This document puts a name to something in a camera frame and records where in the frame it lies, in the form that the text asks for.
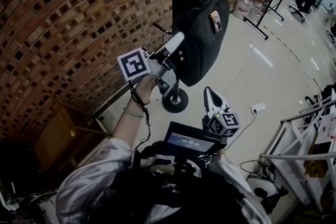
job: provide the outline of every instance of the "ceiling light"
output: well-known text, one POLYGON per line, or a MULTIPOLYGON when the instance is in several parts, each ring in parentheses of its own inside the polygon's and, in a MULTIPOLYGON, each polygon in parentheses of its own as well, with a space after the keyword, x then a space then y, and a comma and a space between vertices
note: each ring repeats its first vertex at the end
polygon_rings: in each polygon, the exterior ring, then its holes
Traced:
POLYGON ((257 48, 253 49, 257 55, 259 55, 270 67, 273 67, 273 64, 270 62, 270 60, 267 59, 267 57, 257 48))
POLYGON ((314 59, 313 59, 313 58, 310 58, 310 59, 311 59, 311 61, 313 62, 313 64, 315 65, 316 69, 317 69, 317 70, 320 70, 319 67, 317 66, 317 64, 315 63, 314 59))

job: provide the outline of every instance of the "display screen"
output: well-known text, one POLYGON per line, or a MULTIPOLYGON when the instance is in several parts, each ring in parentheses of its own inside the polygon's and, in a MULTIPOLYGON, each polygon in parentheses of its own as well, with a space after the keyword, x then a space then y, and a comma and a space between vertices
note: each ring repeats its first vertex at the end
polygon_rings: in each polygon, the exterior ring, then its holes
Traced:
POLYGON ((176 133, 172 133, 170 135, 168 143, 204 153, 214 145, 213 142, 204 141, 176 133))

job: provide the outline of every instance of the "sleeve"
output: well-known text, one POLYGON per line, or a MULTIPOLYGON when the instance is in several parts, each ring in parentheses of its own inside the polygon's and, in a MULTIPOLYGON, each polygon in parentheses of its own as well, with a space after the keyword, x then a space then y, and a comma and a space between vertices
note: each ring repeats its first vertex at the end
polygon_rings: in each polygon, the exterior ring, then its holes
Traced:
POLYGON ((242 213, 248 223, 271 224, 261 203, 253 194, 250 186, 247 184, 239 168, 234 165, 225 155, 222 155, 217 161, 208 166, 209 170, 227 178, 244 195, 242 201, 242 213))
POLYGON ((61 184, 56 197, 56 214, 61 224, 80 223, 86 213, 85 201, 97 201, 113 182, 116 174, 131 165, 131 147, 112 138, 85 166, 70 174, 61 184))

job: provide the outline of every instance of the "silver jacket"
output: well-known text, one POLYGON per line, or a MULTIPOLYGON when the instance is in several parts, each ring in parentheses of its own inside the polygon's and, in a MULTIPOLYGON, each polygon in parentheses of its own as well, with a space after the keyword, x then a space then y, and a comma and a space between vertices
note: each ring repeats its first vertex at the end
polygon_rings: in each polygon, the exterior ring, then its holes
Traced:
MULTIPOLYGON (((61 224, 80 223, 81 217, 86 213, 83 203, 89 197, 91 198, 92 194, 96 195, 94 201, 97 202, 104 190, 112 184, 116 174, 127 169, 131 162, 131 147, 117 138, 109 140, 90 159, 87 165, 74 171, 61 184, 56 198, 56 213, 59 222, 61 224)), ((245 198, 242 201, 242 213, 249 223, 271 223, 264 208, 244 180, 240 170, 230 160, 222 156, 220 159, 213 160, 208 165, 208 169, 228 178, 243 194, 245 198)), ((155 223, 177 210, 179 208, 155 205, 146 223, 155 223)))

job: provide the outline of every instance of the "small monitor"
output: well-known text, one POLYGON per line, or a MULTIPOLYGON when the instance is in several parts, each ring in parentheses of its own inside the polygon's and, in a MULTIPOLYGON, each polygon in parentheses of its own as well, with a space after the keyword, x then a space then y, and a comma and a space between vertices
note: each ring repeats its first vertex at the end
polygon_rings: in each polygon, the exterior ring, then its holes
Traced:
POLYGON ((176 133, 171 133, 167 143, 190 148, 199 152, 207 152, 215 144, 214 142, 204 141, 176 133))
POLYGON ((213 154, 223 148, 221 135, 171 122, 165 142, 193 155, 213 154))

